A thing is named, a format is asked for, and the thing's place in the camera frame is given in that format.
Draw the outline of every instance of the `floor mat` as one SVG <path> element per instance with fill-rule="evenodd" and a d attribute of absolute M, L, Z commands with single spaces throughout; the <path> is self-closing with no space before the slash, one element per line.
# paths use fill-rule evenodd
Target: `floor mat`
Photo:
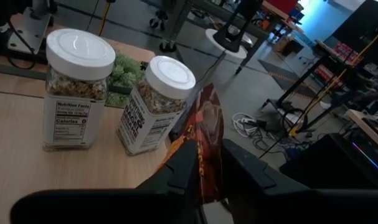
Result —
<path fill-rule="evenodd" d="M 263 60 L 259 60 L 259 62 L 284 91 L 287 91 L 299 79 L 298 75 L 291 71 L 264 62 Z M 301 85 L 294 90 L 293 94 L 309 100 L 316 96 L 314 91 L 305 83 L 301 83 Z"/>

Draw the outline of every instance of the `red object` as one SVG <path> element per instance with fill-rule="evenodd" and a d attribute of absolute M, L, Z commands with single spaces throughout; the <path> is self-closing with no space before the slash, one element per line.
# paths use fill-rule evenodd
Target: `red object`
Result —
<path fill-rule="evenodd" d="M 272 6 L 275 6 L 285 14 L 290 15 L 291 10 L 296 6 L 298 0 L 267 0 Z"/>

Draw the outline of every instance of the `wooden table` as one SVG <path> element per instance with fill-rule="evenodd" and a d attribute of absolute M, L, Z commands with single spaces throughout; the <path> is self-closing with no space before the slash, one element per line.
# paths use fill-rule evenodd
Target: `wooden table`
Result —
<path fill-rule="evenodd" d="M 117 50 L 140 61 L 154 53 L 113 40 Z M 8 65 L 4 57 L 0 63 Z M 30 62 L 20 61 L 20 66 Z M 34 70 L 45 72 L 46 66 Z M 44 81 L 0 73 L 0 223 L 21 197 L 44 189 L 134 188 L 164 159 L 169 143 L 153 152 L 127 156 L 116 135 L 122 109 L 106 107 L 99 135 L 87 151 L 42 150 Z"/>
<path fill-rule="evenodd" d="M 365 115 L 364 113 L 356 110 L 347 110 L 346 114 L 378 145 L 378 134 L 362 120 L 362 118 L 375 119 L 376 117 L 373 115 Z"/>

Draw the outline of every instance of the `floor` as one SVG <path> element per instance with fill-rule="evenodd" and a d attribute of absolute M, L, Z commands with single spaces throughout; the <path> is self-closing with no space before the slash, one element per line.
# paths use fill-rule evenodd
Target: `floor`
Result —
<path fill-rule="evenodd" d="M 91 14 L 95 8 L 96 0 L 59 0 L 59 2 L 74 8 L 74 10 L 59 7 L 58 13 L 55 15 L 55 22 L 60 25 L 85 30 L 88 26 L 90 16 L 79 13 L 75 9 Z M 104 9 L 105 1 L 100 1 L 95 15 L 102 16 Z M 159 29 L 152 30 L 148 25 L 148 21 L 154 17 L 156 11 L 155 7 L 149 6 L 139 0 L 117 1 L 111 5 L 107 18 L 112 22 L 106 22 L 102 36 L 152 50 L 156 55 L 164 55 L 158 50 L 158 45 L 161 42 Z M 99 25 L 100 20 L 93 18 L 88 30 L 97 33 Z M 205 38 L 204 31 L 204 29 L 186 22 L 182 32 L 177 37 L 178 50 L 183 62 L 193 71 L 197 79 L 203 76 L 205 71 L 221 54 L 221 51 L 213 47 Z M 176 54 L 167 55 L 177 58 Z M 234 72 L 240 61 L 228 56 L 218 66 L 209 82 L 214 83 L 220 98 L 224 116 L 225 138 L 235 141 L 256 156 L 262 153 L 262 151 L 253 146 L 251 139 L 241 137 L 236 130 L 232 129 L 231 117 L 235 113 L 243 112 L 252 116 L 262 116 L 263 120 L 273 120 L 275 114 L 268 115 L 268 112 L 273 112 L 269 106 L 264 109 L 263 113 L 259 111 L 259 108 L 267 98 L 279 98 L 283 94 L 283 90 L 268 75 L 258 62 L 258 59 L 287 70 L 292 70 L 301 75 L 306 65 L 303 65 L 303 62 L 298 60 L 300 56 L 313 58 L 311 50 L 306 47 L 296 55 L 291 54 L 283 58 L 273 52 L 270 46 L 264 44 L 238 76 L 234 76 Z M 318 86 L 312 79 L 309 78 L 306 82 L 313 86 L 317 92 Z M 294 96 L 291 100 L 294 106 L 299 108 L 304 108 L 309 103 L 308 100 L 298 98 L 297 96 Z M 309 118 L 316 117 L 322 111 L 323 109 L 319 105 L 315 106 Z M 318 126 L 320 127 L 317 128 L 311 138 L 313 140 L 321 133 L 338 132 L 343 124 L 335 118 L 328 117 L 315 125 L 315 127 Z M 306 140 L 304 136 L 300 136 L 299 139 Z M 273 150 L 277 151 L 281 149 L 276 147 Z M 275 169 L 285 162 L 285 158 L 281 154 L 267 154 L 262 159 Z M 230 214 L 219 203 L 205 205 L 204 210 L 210 224 L 232 223 Z"/>

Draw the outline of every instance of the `white cable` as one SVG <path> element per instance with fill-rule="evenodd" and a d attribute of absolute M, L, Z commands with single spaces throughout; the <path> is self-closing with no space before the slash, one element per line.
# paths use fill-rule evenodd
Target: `white cable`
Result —
<path fill-rule="evenodd" d="M 236 119 L 236 117 L 238 115 L 242 115 L 244 117 Z M 244 124 L 246 122 L 249 122 L 249 121 L 255 123 L 257 120 L 254 117 L 252 117 L 252 116 L 250 116 L 250 115 L 248 115 L 246 113 L 237 113 L 237 114 L 235 114 L 235 115 L 232 116 L 232 122 L 233 122 L 234 129 L 236 129 L 236 131 L 241 136 L 243 136 L 245 138 L 249 138 L 258 129 L 258 127 L 253 127 L 253 128 L 248 128 L 248 129 L 245 128 Z"/>

